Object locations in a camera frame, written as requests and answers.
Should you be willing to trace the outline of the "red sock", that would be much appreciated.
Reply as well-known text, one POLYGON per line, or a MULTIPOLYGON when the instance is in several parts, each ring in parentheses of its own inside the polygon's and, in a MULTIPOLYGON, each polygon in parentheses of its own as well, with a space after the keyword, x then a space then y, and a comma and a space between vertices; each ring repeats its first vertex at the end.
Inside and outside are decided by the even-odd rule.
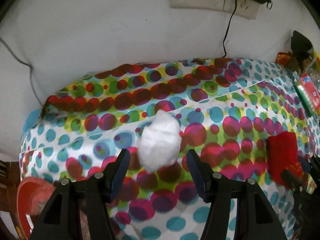
POLYGON ((267 168, 271 179, 279 185, 289 188, 288 183, 281 178, 285 170, 301 179, 303 170, 298 161, 297 137, 294 132, 281 132, 266 140, 267 168))

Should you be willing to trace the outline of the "small white sock roll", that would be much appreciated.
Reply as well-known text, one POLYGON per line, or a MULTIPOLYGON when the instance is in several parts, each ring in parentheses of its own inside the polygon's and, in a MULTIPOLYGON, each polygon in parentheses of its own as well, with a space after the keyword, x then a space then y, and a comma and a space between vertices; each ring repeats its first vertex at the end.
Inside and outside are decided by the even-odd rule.
POLYGON ((159 110, 149 126, 144 127, 138 145, 138 159, 146 172, 173 165, 180 152, 180 124, 169 113, 159 110))

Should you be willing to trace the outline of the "red round tray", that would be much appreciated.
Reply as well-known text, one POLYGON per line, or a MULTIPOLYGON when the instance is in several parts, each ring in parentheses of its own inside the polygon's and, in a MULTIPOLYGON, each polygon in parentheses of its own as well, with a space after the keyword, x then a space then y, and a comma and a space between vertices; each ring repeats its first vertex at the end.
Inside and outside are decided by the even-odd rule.
POLYGON ((37 216, 55 190, 55 186, 36 177, 24 178, 17 190, 17 214, 25 239, 29 239, 37 216))

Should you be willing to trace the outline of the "red green medicine box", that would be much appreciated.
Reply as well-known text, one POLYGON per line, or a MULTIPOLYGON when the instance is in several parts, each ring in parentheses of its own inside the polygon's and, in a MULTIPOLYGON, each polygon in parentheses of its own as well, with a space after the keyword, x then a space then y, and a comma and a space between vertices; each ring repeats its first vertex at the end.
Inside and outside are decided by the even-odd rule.
POLYGON ((319 92, 308 74, 303 74, 295 83, 297 94, 309 117, 319 116, 319 92))

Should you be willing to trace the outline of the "polka dot bed sheet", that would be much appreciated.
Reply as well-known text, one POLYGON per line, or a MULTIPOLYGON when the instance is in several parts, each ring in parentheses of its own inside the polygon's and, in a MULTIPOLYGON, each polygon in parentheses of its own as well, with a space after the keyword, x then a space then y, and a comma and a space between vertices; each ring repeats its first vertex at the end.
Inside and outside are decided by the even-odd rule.
POLYGON ((319 120, 308 117, 287 72, 252 59, 124 64, 51 95, 24 131, 21 177, 87 179, 131 154, 107 210, 117 239, 199 239, 209 205, 197 194, 186 153, 225 177, 255 179, 292 238, 292 193, 271 179, 266 140, 297 138, 319 154, 319 120))

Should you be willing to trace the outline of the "plastic bag of snacks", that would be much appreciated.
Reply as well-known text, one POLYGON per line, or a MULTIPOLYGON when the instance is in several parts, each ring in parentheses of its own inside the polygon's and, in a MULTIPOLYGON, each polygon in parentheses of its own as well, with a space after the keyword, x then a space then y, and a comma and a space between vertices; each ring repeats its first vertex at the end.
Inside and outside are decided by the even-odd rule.
POLYGON ((319 70, 319 53, 318 52, 314 52, 311 62, 304 69, 303 73, 307 74, 311 78, 313 84, 319 88, 320 70, 319 70))

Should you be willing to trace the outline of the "red snack packet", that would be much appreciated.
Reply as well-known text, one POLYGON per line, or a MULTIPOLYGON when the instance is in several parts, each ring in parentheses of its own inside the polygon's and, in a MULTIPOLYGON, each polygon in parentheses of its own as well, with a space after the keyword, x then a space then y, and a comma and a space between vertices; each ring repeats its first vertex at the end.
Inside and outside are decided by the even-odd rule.
POLYGON ((275 63, 285 67, 292 59, 292 55, 290 53, 279 52, 277 54, 275 63))

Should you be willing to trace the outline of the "black clamp stand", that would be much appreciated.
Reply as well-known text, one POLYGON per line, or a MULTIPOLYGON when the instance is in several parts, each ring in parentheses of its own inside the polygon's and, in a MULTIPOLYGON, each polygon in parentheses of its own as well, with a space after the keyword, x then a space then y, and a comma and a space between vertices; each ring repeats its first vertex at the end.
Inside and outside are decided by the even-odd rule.
POLYGON ((313 45, 307 37, 294 30, 291 37, 291 50, 298 61, 304 61, 313 53, 313 45))

